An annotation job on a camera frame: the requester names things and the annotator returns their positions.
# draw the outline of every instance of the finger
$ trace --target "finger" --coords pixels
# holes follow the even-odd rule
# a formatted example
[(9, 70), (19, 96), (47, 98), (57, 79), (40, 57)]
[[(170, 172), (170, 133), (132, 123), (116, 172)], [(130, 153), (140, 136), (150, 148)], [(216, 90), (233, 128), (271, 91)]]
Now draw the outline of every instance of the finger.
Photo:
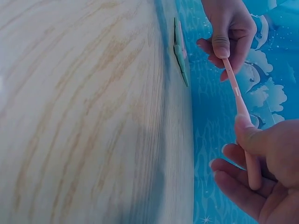
[(248, 153), (266, 157), (269, 146), (267, 130), (259, 130), (253, 126), (250, 120), (243, 115), (235, 118), (235, 133), (239, 145)]
[(224, 68), (224, 64), (222, 59), (219, 59), (218, 57), (216, 57), (215, 54), (212, 54), (208, 57), (208, 60), (213, 63), (217, 68), (219, 69), (223, 69)]
[[(234, 166), (224, 159), (215, 159), (211, 164), (211, 169), (213, 171), (224, 171), (228, 175), (236, 179), (238, 182), (243, 184), (245, 187), (249, 188), (247, 171)], [(262, 187), (255, 192), (263, 196), (264, 198), (267, 198), (273, 191), (275, 184), (276, 182), (267, 178), (263, 178)]]
[(212, 43), (209, 40), (199, 39), (196, 41), (197, 46), (199, 46), (206, 54), (214, 54)]
[(215, 55), (220, 58), (229, 58), (230, 42), (228, 38), (230, 18), (223, 16), (216, 21), (211, 21), (213, 26), (212, 45)]
[(234, 73), (238, 73), (246, 60), (246, 57), (250, 51), (253, 38), (251, 36), (244, 36), (237, 42), (234, 53), (230, 59), (230, 63)]
[[(236, 144), (228, 144), (223, 148), (223, 154), (243, 169), (247, 169), (244, 150)], [(262, 176), (272, 181), (277, 181), (275, 176), (268, 170), (266, 159), (259, 158)]]
[(220, 75), (220, 81), (224, 82), (226, 80), (228, 80), (228, 73), (226, 72), (226, 70), (224, 70)]
[(224, 171), (215, 172), (215, 181), (220, 190), (240, 209), (258, 220), (266, 199), (248, 189)]

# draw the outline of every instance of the fingernail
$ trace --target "fingernail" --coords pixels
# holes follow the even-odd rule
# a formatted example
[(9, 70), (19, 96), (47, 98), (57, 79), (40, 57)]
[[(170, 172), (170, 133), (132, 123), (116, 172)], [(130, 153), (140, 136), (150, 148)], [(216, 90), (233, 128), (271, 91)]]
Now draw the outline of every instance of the fingernail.
[(221, 152), (222, 152), (222, 153), (223, 153), (223, 150), (224, 150), (225, 146), (227, 146), (227, 144), (225, 144), (225, 145), (222, 146), (222, 148), (221, 148)]
[(212, 163), (213, 163), (214, 160), (215, 160), (215, 159), (212, 159), (212, 160), (209, 162), (209, 167), (212, 166)]
[(226, 48), (218, 48), (215, 54), (221, 59), (229, 58), (229, 52)]
[(248, 120), (248, 118), (242, 114), (238, 114), (235, 117), (235, 123), (236, 123), (237, 127), (240, 129), (254, 127), (254, 125), (251, 123), (251, 120)]

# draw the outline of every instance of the light wood panel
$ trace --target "light wood panel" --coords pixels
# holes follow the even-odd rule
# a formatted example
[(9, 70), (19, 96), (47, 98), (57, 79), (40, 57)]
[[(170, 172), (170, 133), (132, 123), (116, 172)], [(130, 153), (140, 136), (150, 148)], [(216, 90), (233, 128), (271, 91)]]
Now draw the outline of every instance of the light wood panel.
[(192, 223), (176, 13), (170, 0), (0, 1), (1, 224)]

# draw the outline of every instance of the green clay piece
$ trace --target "green clay piece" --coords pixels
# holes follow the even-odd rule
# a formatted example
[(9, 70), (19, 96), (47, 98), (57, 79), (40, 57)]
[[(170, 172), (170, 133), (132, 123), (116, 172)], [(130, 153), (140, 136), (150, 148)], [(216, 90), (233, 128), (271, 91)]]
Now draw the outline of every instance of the green clay piece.
[(174, 53), (177, 57), (179, 67), (181, 69), (182, 77), (185, 82), (185, 85), (189, 87), (189, 81), (187, 77), (187, 72), (186, 72), (186, 66), (185, 66), (185, 61), (184, 61), (184, 56), (182, 52), (182, 47), (179, 45), (174, 45)]

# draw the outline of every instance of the white star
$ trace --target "white star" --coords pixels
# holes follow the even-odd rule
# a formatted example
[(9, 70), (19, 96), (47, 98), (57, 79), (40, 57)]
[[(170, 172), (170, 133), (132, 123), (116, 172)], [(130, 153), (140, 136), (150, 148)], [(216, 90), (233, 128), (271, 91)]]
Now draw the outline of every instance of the white star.
[(208, 223), (212, 223), (210, 217), (205, 217), (205, 218), (201, 218), (201, 222), (204, 223), (204, 224), (208, 224)]

